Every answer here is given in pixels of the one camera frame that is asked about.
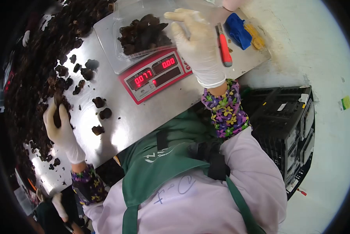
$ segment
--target floral sleeve cover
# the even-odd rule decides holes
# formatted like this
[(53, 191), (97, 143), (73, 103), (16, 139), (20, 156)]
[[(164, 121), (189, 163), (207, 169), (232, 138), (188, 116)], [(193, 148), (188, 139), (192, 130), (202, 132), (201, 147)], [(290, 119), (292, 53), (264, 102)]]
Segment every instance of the floral sleeve cover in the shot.
[[(90, 185), (88, 186), (88, 188), (87, 186), (83, 187), (91, 195), (91, 201), (89, 202), (88, 200), (79, 197), (80, 204), (88, 206), (90, 204), (104, 201), (107, 197), (107, 191), (104, 189), (102, 180), (96, 175), (93, 165), (87, 164), (87, 168), (80, 173), (75, 173), (71, 171), (71, 176), (72, 182), (78, 181), (81, 182), (83, 185)], [(72, 183), (72, 189), (76, 193), (74, 188), (74, 183)]]
[(227, 91), (222, 96), (213, 96), (204, 90), (201, 102), (211, 111), (211, 120), (216, 135), (228, 139), (250, 126), (248, 115), (240, 102), (239, 84), (227, 79)]

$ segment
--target white floor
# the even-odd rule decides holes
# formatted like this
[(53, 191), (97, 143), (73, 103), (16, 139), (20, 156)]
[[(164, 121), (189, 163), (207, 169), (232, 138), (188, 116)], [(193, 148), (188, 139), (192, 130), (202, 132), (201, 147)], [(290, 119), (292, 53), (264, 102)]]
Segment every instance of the white floor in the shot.
[(350, 187), (350, 49), (332, 14), (320, 0), (248, 0), (241, 7), (272, 39), (272, 59), (243, 75), (253, 88), (312, 85), (316, 139), (311, 169), (288, 202), (280, 230), (287, 234), (323, 232)]

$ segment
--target apron strap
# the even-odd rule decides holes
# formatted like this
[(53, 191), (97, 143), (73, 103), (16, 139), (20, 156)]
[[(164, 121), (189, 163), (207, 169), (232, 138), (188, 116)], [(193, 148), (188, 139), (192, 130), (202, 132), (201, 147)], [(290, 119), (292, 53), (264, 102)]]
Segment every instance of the apron strap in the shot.
[(137, 213), (139, 205), (130, 206), (126, 209), (123, 215), (122, 233), (137, 234)]
[(232, 182), (232, 180), (226, 176), (225, 181), (227, 182), (228, 189), (232, 195), (233, 200), (235, 201), (238, 209), (240, 210), (241, 216), (243, 217), (245, 226), (247, 227), (248, 234), (266, 234), (266, 232), (257, 224), (253, 218), (250, 209), (245, 202), (243, 196), (241, 195), (238, 188)]

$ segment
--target red box cutter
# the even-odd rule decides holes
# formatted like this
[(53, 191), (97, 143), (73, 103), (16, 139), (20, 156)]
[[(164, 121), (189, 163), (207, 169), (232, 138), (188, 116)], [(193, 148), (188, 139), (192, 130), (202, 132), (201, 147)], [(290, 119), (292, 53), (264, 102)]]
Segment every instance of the red box cutter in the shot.
[(218, 23), (218, 33), (219, 33), (219, 42), (221, 44), (222, 50), (222, 61), (226, 67), (232, 66), (232, 58), (230, 55), (230, 51), (228, 50), (227, 41), (225, 40), (225, 35), (222, 30), (222, 25)]

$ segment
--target blue cloth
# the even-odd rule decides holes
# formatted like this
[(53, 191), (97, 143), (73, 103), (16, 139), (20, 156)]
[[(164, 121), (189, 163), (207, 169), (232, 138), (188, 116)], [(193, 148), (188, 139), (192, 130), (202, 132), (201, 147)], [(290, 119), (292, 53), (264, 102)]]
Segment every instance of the blue cloth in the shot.
[(232, 13), (225, 22), (229, 26), (230, 36), (243, 50), (247, 49), (252, 41), (252, 36), (245, 30), (244, 20), (240, 19), (236, 13)]

